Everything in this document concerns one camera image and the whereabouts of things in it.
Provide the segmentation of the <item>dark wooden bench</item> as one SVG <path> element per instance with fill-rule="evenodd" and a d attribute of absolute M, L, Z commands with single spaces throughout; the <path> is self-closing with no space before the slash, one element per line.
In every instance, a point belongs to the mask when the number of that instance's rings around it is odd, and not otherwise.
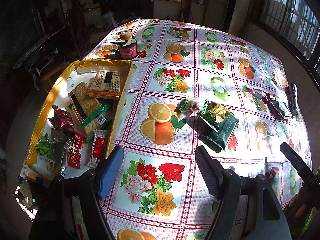
<path fill-rule="evenodd" d="M 69 28 L 62 27 L 38 40 L 12 68 L 31 75 L 35 89 L 40 90 L 41 78 L 65 61 L 70 42 Z"/>

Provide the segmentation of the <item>dark jar with cork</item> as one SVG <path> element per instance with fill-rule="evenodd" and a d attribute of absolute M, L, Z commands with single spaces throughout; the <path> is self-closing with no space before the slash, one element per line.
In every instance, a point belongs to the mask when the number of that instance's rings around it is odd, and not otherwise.
<path fill-rule="evenodd" d="M 121 31 L 117 43 L 120 57 L 124 60 L 131 60 L 137 57 L 137 40 L 131 30 Z"/>

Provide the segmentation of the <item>orange cracker package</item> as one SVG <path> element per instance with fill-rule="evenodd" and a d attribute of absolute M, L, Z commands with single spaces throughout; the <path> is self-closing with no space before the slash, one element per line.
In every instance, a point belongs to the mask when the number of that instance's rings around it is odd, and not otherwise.
<path fill-rule="evenodd" d="M 101 69 L 97 72 L 86 94 L 92 98 L 107 99 L 109 97 L 119 97 L 120 75 L 118 71 Z"/>

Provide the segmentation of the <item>dark red foil snack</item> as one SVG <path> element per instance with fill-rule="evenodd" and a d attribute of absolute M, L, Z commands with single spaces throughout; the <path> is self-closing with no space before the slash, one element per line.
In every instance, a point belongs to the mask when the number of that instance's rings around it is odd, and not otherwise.
<path fill-rule="evenodd" d="M 52 109 L 54 111 L 54 116 L 48 118 L 50 123 L 55 129 L 60 130 L 67 137 L 67 139 L 73 138 L 75 131 L 71 114 L 63 109 L 58 109 L 58 107 L 55 105 L 52 105 Z"/>

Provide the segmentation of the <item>black flashlight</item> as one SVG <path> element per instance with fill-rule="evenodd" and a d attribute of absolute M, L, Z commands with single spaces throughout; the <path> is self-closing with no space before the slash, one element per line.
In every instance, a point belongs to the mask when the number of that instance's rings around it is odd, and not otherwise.
<path fill-rule="evenodd" d="M 298 115 L 298 90 L 295 83 L 289 83 L 289 85 L 285 88 L 289 110 L 292 116 Z"/>

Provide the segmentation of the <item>dark green snack packet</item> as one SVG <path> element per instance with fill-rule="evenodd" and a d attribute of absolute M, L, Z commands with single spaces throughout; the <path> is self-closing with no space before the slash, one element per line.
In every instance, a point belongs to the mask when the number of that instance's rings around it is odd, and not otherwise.
<path fill-rule="evenodd" d="M 219 127 L 214 128 L 213 125 L 204 119 L 203 115 L 198 113 L 198 116 L 202 120 L 202 123 L 205 124 L 202 127 L 199 139 L 214 152 L 219 153 L 222 150 L 225 150 L 239 119 L 232 113 L 229 113 L 226 115 L 223 122 L 219 123 Z"/>

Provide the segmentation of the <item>green leaf snack packet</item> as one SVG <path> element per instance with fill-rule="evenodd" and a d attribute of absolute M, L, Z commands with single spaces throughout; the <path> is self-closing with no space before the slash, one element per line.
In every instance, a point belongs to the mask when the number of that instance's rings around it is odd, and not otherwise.
<path fill-rule="evenodd" d="M 67 168 L 67 137 L 58 129 L 51 128 L 50 140 L 48 133 L 40 137 L 35 149 L 40 156 L 46 156 L 47 169 L 55 175 L 64 175 Z"/>

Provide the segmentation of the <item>red white snack packet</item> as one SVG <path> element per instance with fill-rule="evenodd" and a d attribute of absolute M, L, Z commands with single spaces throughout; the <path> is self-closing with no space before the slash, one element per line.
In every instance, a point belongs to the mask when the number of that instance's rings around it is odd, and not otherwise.
<path fill-rule="evenodd" d="M 96 168 L 99 162 L 104 158 L 109 134 L 109 131 L 106 129 L 96 129 L 93 131 L 93 144 L 86 166 Z"/>

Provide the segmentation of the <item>red gold snack packet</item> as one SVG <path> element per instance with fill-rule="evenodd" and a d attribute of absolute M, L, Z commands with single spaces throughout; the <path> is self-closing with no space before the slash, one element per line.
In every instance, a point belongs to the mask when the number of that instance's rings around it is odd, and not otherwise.
<path fill-rule="evenodd" d="M 73 168 L 81 168 L 82 148 L 86 137 L 79 132 L 75 132 L 74 137 L 65 144 L 67 150 L 67 165 Z"/>

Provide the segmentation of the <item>clear green-edged snack packet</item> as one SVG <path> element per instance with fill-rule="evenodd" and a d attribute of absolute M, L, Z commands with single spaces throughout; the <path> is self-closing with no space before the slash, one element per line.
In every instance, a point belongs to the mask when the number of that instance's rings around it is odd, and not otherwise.
<path fill-rule="evenodd" d="M 208 106 L 208 99 L 183 99 L 178 103 L 175 112 L 179 120 L 187 119 L 192 114 L 204 114 Z"/>

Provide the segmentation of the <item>yellow green snack packet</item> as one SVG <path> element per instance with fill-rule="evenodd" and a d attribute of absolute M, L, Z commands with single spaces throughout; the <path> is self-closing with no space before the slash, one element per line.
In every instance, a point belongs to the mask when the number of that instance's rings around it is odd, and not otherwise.
<path fill-rule="evenodd" d="M 198 113 L 198 116 L 215 132 L 218 132 L 220 125 L 224 122 L 231 110 L 213 101 L 205 100 L 204 106 Z"/>

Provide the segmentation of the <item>green wrapped cracker pack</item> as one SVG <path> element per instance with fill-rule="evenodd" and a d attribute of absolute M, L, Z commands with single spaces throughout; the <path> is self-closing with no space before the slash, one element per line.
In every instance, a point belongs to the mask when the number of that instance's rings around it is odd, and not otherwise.
<path fill-rule="evenodd" d="M 104 113 L 109 109 L 109 105 L 103 105 L 96 98 L 92 98 L 86 94 L 88 90 L 87 83 L 81 81 L 69 93 L 73 104 L 73 111 L 80 121 L 87 135 L 92 135 L 96 129 L 107 123 Z"/>

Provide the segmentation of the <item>dark foil snack packet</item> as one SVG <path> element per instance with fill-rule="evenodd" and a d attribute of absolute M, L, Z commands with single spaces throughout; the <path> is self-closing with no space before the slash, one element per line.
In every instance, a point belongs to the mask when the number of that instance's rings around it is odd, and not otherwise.
<path fill-rule="evenodd" d="M 263 97 L 263 102 L 267 104 L 271 114 L 277 120 L 292 118 L 292 114 L 287 104 L 285 102 L 278 101 L 275 94 L 266 93 Z"/>

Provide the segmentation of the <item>yellow edged cardboard box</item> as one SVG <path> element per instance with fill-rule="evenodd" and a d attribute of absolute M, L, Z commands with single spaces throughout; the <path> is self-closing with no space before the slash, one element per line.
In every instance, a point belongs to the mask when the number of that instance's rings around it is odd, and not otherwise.
<path fill-rule="evenodd" d="M 132 73 L 125 60 L 86 59 L 67 67 L 36 121 L 28 167 L 48 180 L 73 178 L 108 158 Z"/>

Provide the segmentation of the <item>barred window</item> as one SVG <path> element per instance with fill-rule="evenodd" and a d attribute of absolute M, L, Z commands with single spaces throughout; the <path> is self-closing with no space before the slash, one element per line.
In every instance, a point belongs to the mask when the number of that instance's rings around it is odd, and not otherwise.
<path fill-rule="evenodd" d="M 319 20 L 304 0 L 264 0 L 259 20 L 310 60 L 319 41 Z"/>

